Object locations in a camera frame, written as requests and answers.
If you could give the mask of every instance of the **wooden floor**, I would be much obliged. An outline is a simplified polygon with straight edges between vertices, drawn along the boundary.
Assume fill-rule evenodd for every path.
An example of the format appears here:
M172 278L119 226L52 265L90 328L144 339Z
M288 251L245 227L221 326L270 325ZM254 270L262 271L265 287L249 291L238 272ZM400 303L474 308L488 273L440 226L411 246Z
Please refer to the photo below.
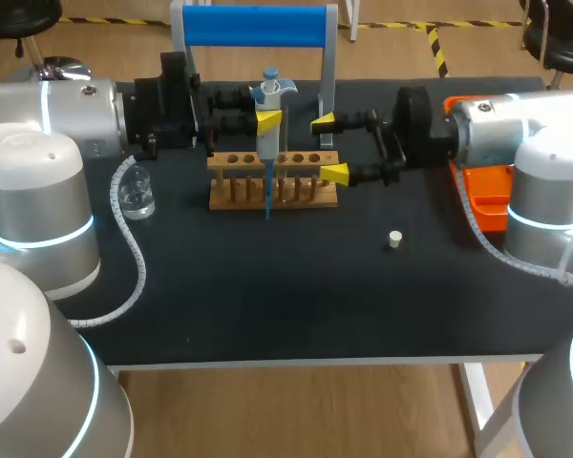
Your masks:
M168 0L62 0L67 16L169 20ZM216 3L242 3L216 0ZM249 4L324 4L323 0L254 0ZM361 0L362 22L520 20L517 0ZM344 16L344 4L340 5ZM518 49L518 29L441 29L451 76L539 75ZM168 30L128 25L59 24L39 37L45 54L87 62L98 77L155 76ZM278 65L292 79L319 77L320 53L197 49L204 80L259 79ZM20 62L0 42L0 81ZM341 31L339 78L436 77L425 33ZM573 87L573 77L564 80ZM493 400L518 377L518 364L487 364ZM136 372L126 377L136 419L134 456L196 458L425 458L472 456L454 369L447 365ZM519 456L513 447L504 456Z

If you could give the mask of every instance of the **blue handle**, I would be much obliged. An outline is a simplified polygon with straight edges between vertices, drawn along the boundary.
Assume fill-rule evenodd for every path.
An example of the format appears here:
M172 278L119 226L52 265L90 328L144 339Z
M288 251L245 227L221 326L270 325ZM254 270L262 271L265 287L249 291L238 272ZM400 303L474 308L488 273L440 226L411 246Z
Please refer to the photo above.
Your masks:
M184 6L188 46L324 48L325 7Z

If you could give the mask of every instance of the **yellow black tape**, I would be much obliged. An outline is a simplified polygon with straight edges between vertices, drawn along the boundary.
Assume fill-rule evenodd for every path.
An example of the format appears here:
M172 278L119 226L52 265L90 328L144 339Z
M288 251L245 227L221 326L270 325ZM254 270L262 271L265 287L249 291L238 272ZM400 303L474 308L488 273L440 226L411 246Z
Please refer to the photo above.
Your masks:
M131 26L170 27L169 22L145 19L120 19L116 17L61 17L62 24L129 24Z
M431 51L433 51L433 58L435 59L435 66L440 78L450 77L448 72L448 65L446 64L446 58L443 55L441 46L439 45L439 36L437 34L437 27L427 27L427 35L429 36L429 44L431 45Z
M129 24L132 26L170 27L167 21L148 19L121 19L116 17L62 17L59 22L64 24ZM515 21L397 21L397 22L364 22L359 29L422 29L427 27L519 27L521 22ZM339 29L349 29L347 24L340 24Z
M363 22L359 29L422 29L427 27L519 27L518 21L397 21L397 22ZM347 24L340 24L339 29L348 29Z

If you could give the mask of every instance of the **test tube rack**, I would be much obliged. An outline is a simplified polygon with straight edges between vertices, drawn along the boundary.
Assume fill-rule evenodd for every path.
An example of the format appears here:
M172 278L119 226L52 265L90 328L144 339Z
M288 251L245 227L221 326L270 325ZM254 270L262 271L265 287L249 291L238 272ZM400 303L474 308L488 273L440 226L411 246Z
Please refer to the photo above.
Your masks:
M319 167L339 164L337 151L280 153L274 162L272 210L337 207L335 183L318 179ZM210 184L210 210L264 210L264 177L225 177L225 172L263 173L264 164L256 153L215 153L207 159L215 173ZM298 172L316 174L300 177Z

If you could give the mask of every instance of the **black table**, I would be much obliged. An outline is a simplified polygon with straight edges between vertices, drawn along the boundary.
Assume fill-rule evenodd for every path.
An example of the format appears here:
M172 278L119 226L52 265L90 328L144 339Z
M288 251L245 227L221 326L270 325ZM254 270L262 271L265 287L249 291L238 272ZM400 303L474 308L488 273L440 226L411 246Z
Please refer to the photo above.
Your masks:
M436 122L450 95L543 90L536 78L417 83L430 91ZM342 81L336 106L389 111L403 84ZM289 150L316 149L308 125L317 85L298 87L285 97ZM222 137L219 146L251 151L254 139ZM340 135L335 146L342 161L376 160L364 132ZM389 188L340 188L336 209L274 211L265 221L263 212L208 210L202 148L164 152L144 166L157 210L131 227L146 259L145 290L123 317L82 331L106 364L476 361L540 354L573 330L573 289L486 253L447 169L405 173ZM109 208L116 167L86 164L102 266L91 287L59 302L69 318L116 308L136 282ZM386 250L395 229L402 244Z

